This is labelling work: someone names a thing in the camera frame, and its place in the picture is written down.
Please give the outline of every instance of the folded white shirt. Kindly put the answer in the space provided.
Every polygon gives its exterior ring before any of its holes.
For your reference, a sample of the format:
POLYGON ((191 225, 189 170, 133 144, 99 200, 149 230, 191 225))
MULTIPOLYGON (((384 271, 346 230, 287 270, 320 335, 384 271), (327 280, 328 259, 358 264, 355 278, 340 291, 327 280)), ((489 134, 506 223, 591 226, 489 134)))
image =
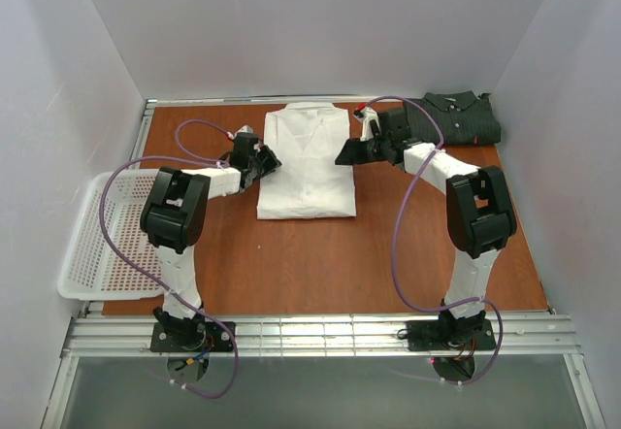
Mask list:
POLYGON ((330 103, 288 104, 266 114, 263 141, 282 167, 261 180, 257 217, 355 216, 353 170, 334 163, 348 138, 348 112, 330 103))

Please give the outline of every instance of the wooden table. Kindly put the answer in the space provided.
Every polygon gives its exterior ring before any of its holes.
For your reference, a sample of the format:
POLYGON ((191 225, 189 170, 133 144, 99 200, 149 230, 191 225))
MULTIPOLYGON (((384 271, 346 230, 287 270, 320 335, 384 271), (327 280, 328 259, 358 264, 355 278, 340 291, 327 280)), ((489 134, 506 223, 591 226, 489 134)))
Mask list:
MULTIPOLYGON (((249 124, 262 134, 265 113, 281 108, 275 104, 157 108, 144 155, 186 157, 174 134, 187 119, 208 119, 232 131, 249 124)), ((352 120, 352 136, 360 136, 360 131, 360 124, 352 120)), ((187 126, 181 140, 207 157, 219 157, 230 148, 221 134, 200 124, 187 126)), ((447 151, 475 165, 500 165, 494 147, 447 151)), ((153 161, 144 167, 161 165, 174 164, 153 161)), ((211 200, 195 249, 197 283, 206 309, 213 314, 407 312, 393 287, 390 241, 411 176, 377 163, 355 167, 354 181, 355 218, 257 220, 258 184, 245 193, 211 200)), ((444 197, 424 181, 410 198, 398 255, 401 283, 410 300, 437 306, 449 285, 454 247, 446 231, 444 197)), ((494 267, 487 296, 503 310, 547 309, 521 227, 494 267)), ((161 302, 161 296, 107 302, 104 314, 151 314, 161 302)))

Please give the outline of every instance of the folded black shirt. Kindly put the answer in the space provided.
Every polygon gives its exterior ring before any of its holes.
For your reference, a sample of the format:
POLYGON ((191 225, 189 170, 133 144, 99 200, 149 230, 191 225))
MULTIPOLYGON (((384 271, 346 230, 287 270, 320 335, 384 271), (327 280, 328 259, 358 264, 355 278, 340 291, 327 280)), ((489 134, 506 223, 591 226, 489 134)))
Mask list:
MULTIPOLYGON (((494 117, 489 94, 425 94, 412 99, 436 121, 447 145, 494 145, 501 141, 501 125, 494 117)), ((429 119, 412 104, 406 105, 412 136, 424 142, 439 141, 429 119)))

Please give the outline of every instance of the white corner wall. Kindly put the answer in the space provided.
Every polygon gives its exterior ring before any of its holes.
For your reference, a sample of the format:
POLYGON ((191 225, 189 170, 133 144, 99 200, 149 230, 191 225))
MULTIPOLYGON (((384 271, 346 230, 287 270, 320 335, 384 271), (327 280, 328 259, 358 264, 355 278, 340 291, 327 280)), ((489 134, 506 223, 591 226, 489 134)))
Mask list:
POLYGON ((39 427, 76 303, 56 280, 89 180, 143 98, 91 0, 0 0, 0 427, 39 427))
POLYGON ((94 0, 141 93, 491 90, 541 0, 94 0))
POLYGON ((495 89, 502 159, 546 294, 621 427, 621 0, 544 0, 495 89))

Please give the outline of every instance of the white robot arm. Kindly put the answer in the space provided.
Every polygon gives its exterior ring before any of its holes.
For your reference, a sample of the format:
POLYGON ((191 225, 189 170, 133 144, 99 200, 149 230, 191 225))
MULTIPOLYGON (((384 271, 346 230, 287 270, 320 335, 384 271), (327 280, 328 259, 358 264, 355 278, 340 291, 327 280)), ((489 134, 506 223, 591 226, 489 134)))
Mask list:
MULTIPOLYGON (((442 304, 483 298, 494 262, 517 229, 502 170, 480 169, 416 140, 401 108, 379 114, 365 108, 354 114, 362 121, 362 136, 345 142, 336 164, 388 161, 413 175, 426 165, 421 178, 446 196, 447 228, 456 247, 453 275, 442 304), (477 200, 488 204, 478 207, 477 200)), ((485 317, 481 302, 465 303, 448 312, 441 313, 437 321, 441 325, 436 327, 444 342, 463 343, 481 332, 485 317)))
MULTIPOLYGON (((226 169, 198 169, 182 170, 186 175, 199 175, 209 179, 207 199, 218 196, 227 196, 240 192, 242 173, 232 167, 226 169)), ((196 272, 194 269, 194 246, 186 247, 181 254, 173 247, 160 245, 155 248, 159 259, 162 280, 168 283, 173 291, 187 301, 194 308, 202 307, 201 296, 196 287, 196 272)), ((164 295, 162 310, 172 317, 192 318, 195 312, 182 305, 173 295, 164 295)))
MULTIPOLYGON (((203 231, 208 200, 242 192, 281 165, 249 127, 232 141, 233 150, 223 156, 228 165, 197 170, 162 167, 141 214, 141 229, 155 248, 162 280, 195 309, 202 308, 203 301, 196 285, 194 245, 203 231)), ((158 321, 154 330, 162 331, 154 337, 161 335, 166 343, 152 342, 151 350, 193 349, 204 341, 203 318, 170 292, 153 314, 158 321)))

